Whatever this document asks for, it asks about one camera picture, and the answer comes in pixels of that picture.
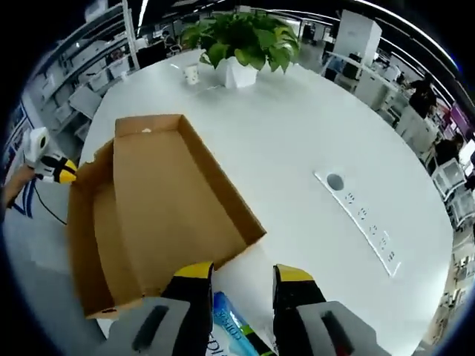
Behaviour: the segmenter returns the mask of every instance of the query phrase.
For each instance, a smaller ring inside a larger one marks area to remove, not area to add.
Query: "blue package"
[[[229,351],[240,356],[259,356],[254,346],[243,333],[248,328],[247,322],[236,312],[228,297],[221,291],[214,293],[214,323],[226,330],[232,338]]]

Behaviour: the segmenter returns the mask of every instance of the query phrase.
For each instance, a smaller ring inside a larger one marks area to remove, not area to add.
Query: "white pillar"
[[[381,39],[381,28],[373,20],[343,10],[334,52],[343,56],[359,53],[361,63],[371,65]]]

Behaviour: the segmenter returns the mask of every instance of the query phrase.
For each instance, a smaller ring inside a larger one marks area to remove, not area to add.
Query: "green leaves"
[[[268,61],[272,71],[282,67],[285,72],[300,50],[292,28],[265,13],[217,14],[188,27],[182,43],[204,49],[200,62],[214,68],[235,56],[243,66],[261,70]]]
[[[216,69],[221,59],[226,58],[226,51],[228,50],[229,44],[224,44],[221,42],[216,42],[212,45],[209,50],[206,52],[208,55],[209,61],[212,66]]]

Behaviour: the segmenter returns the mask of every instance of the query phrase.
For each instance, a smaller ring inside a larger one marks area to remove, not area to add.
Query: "small white cup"
[[[198,78],[198,65],[189,65],[183,71],[188,85],[195,85],[200,81]]]

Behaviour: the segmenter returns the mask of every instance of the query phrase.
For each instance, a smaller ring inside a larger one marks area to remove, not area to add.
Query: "white round table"
[[[451,259],[452,228],[422,165],[376,113],[337,85],[295,65],[264,69],[255,85],[216,86],[199,51],[139,70],[105,95],[82,162],[114,136],[124,116],[183,113],[266,229],[266,236],[221,270],[224,290],[255,329],[272,325],[272,265],[309,272],[377,333],[392,355],[411,355],[439,305]],[[401,261],[390,277],[362,232],[314,177],[343,173],[384,226]]]

